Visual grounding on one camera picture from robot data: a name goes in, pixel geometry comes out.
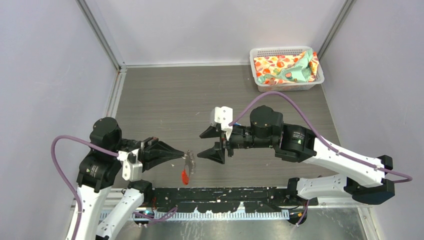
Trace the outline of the red key tag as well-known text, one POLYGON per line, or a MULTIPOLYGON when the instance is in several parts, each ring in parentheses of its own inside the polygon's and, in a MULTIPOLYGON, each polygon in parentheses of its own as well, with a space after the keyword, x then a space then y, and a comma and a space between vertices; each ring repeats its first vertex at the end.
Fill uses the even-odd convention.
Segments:
POLYGON ((189 177, 189 174, 187 173, 187 171, 185 169, 181 172, 181 181, 184 185, 189 184, 190 177, 189 177))

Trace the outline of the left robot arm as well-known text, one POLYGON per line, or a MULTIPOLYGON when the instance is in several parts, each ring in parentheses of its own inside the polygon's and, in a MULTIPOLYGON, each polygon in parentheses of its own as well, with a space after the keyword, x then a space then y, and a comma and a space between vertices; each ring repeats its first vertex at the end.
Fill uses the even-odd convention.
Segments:
POLYGON ((79 165, 76 207, 66 238, 114 240, 138 207, 153 202, 153 185, 142 179, 143 173, 185 154, 156 137, 142 141, 123 138, 113 117, 97 120, 89 139, 90 150, 79 165), (118 173, 128 182, 127 189, 107 217, 100 220, 118 173))

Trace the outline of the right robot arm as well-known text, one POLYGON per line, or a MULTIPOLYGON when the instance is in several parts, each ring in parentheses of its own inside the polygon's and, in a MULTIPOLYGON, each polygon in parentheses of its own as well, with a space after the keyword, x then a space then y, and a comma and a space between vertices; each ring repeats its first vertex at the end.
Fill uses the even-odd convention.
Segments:
POLYGON ((231 125, 232 112, 225 106, 212 110, 211 124, 200 137, 216 137, 218 141, 198 153, 199 158, 224 164, 235 149, 270 148, 283 161, 334 171, 327 177, 290 178, 285 198, 291 205, 320 197, 351 197, 362 204, 380 205, 395 195, 394 182, 386 179, 386 172, 393 168, 391 157, 372 158, 354 152, 343 156, 332 150, 330 142, 319 140, 312 130, 284 123, 282 113, 265 105, 251 111, 248 126, 231 125))

